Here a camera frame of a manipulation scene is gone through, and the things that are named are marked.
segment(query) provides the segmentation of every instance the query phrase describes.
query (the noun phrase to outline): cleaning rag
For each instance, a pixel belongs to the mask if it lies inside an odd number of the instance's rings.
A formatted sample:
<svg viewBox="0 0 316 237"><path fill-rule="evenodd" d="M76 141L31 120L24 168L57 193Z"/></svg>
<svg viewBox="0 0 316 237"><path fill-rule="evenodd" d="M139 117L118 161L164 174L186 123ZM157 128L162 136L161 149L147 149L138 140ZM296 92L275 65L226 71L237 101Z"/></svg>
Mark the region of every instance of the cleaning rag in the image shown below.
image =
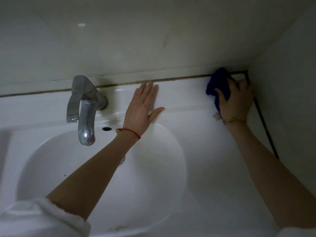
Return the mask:
<svg viewBox="0 0 316 237"><path fill-rule="evenodd" d="M235 79L230 76L229 72L225 68L223 67L219 68L211 76L211 80L207 84L207 88L206 88L207 95L215 96L214 104L219 114L221 113L219 110L219 98L215 89L216 88L220 89L225 99L228 100L230 97L230 89L229 89L227 78L230 78L235 81Z"/></svg>

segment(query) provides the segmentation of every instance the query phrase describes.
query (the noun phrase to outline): faucet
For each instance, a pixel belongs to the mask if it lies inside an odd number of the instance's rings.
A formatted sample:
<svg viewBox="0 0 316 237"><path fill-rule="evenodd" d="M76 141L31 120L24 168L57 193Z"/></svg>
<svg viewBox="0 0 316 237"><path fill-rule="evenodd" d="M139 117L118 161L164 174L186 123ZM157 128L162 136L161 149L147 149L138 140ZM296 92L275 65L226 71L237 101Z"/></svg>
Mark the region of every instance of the faucet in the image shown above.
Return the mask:
<svg viewBox="0 0 316 237"><path fill-rule="evenodd" d="M107 106L107 99L84 75L76 75L72 81L71 96L67 105L67 123L78 123L78 137L82 145L95 142L94 119L97 110Z"/></svg>

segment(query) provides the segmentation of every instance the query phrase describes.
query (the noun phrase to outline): sink basin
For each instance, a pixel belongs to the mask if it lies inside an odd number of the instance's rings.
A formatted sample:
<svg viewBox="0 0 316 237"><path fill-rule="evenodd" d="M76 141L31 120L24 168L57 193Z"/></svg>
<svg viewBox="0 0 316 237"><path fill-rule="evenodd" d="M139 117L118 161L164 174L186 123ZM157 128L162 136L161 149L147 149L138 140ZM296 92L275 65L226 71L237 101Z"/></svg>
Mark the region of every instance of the sink basin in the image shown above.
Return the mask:
<svg viewBox="0 0 316 237"><path fill-rule="evenodd" d="M106 146L121 126L110 127L111 131L96 127L96 142L89 147L79 143L77 131L40 145L22 170L17 199L46 196ZM146 228L163 220L182 197L186 178L186 163L176 138L164 127L151 125L126 154L90 215L91 235Z"/></svg>

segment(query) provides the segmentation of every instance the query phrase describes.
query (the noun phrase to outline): grout line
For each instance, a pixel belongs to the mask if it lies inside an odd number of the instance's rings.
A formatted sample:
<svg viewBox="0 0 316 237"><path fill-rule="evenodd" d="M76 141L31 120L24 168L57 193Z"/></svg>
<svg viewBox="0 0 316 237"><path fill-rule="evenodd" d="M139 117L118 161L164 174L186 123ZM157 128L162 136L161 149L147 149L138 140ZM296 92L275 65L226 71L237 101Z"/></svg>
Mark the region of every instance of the grout line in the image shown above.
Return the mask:
<svg viewBox="0 0 316 237"><path fill-rule="evenodd" d="M247 83L250 84L250 79L249 79L249 76L248 76L248 71L245 71L245 72L244 72L244 75L245 75L245 77L246 77ZM271 135L270 135L270 132L269 132L269 130L268 130L268 128L267 128L267 125L266 125L266 123L265 123L265 121L264 121L264 118L263 118L263 115L262 115L262 112L261 112L261 110L260 110L259 103L258 103L258 100L257 100L256 97L254 98L253 102L255 103L256 109L257 109L258 114L259 114L259 116L260 116L260 120L261 120L261 122L262 122L262 125L263 125L263 128L264 128L264 130L265 130L265 133L267 134L267 137L268 137L268 140L269 140L269 142L270 142L270 145L271 145L271 148L272 148L272 150L273 150L273 153L274 153L275 157L276 157L277 159L279 159L279 155L278 155L277 150L276 150L276 148L275 148L275 146L274 146L274 143L273 143L272 137L271 137Z"/></svg>
<svg viewBox="0 0 316 237"><path fill-rule="evenodd" d="M233 71L233 72L230 72L231 75L244 74L244 73L245 73L245 71ZM165 78L165 79L138 80L138 81L133 81L133 82L119 83L119 84L100 85L100 86L96 86L96 88L133 85L133 84L140 84L140 83L145 83L145 82L149 82L149 81L152 81L152 82L163 82L163 81L202 78L202 77L211 76L211 75L212 74L194 75L194 76L186 76L186 77L172 77L172 78ZM7 94L7 95L0 95L0 98L1 97L11 97L11 96L37 95L37 94L54 93L54 92L66 92L66 91L71 91L71 88L69 88L69 89L61 89L61 90L52 90L52 91L37 91L37 92L28 92L28 93Z"/></svg>

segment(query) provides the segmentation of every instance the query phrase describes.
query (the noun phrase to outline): left hand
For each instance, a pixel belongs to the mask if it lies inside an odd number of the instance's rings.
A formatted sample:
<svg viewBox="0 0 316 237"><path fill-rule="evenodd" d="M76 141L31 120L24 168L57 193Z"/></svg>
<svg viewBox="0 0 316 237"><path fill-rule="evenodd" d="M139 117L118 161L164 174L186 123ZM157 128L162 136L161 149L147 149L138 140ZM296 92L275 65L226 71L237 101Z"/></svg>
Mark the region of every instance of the left hand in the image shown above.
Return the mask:
<svg viewBox="0 0 316 237"><path fill-rule="evenodd" d="M159 107L148 115L149 107L158 92L158 87L158 85L154 86L152 82L149 82L148 84L141 84L136 89L133 99L127 108L123 128L131 129L141 136L148 129L153 119L165 110L164 107Z"/></svg>

